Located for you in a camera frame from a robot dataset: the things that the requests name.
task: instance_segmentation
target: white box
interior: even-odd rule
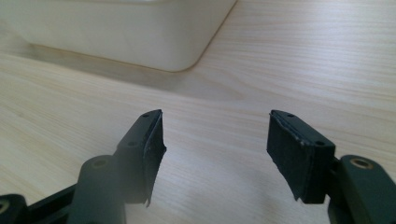
[[[165,71],[194,65],[236,0],[0,0],[28,42]]]

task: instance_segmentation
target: light wood grain surface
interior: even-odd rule
[[[396,180],[394,1],[239,0],[180,73],[30,46],[0,25],[0,194],[34,203],[76,183],[157,108],[168,151],[129,223],[329,223],[266,153],[271,109]]]

